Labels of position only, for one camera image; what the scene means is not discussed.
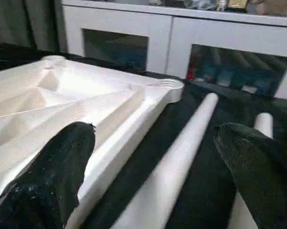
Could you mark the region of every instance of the white plastic tube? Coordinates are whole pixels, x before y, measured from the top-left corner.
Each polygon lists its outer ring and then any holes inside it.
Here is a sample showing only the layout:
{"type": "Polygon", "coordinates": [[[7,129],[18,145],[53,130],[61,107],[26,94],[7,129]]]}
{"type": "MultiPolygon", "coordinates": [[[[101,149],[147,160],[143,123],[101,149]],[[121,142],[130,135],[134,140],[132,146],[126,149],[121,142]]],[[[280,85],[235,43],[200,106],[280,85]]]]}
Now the white plastic tube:
{"type": "Polygon", "coordinates": [[[208,94],[112,229],[163,229],[218,101],[208,94]]]}
{"type": "MultiPolygon", "coordinates": [[[[255,129],[273,138],[273,116],[269,113],[259,114],[255,121],[255,129]]],[[[239,192],[236,194],[228,229],[258,229],[239,192]]]]}

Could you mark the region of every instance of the green curtain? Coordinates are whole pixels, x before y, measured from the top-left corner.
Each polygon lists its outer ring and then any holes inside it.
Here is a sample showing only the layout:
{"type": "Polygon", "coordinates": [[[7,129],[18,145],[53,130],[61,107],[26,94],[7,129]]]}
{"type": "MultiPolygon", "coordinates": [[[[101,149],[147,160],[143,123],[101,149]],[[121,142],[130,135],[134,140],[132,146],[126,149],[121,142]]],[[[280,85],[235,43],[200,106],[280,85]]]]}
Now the green curtain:
{"type": "Polygon", "coordinates": [[[61,0],[0,0],[0,43],[66,52],[61,0]]]}

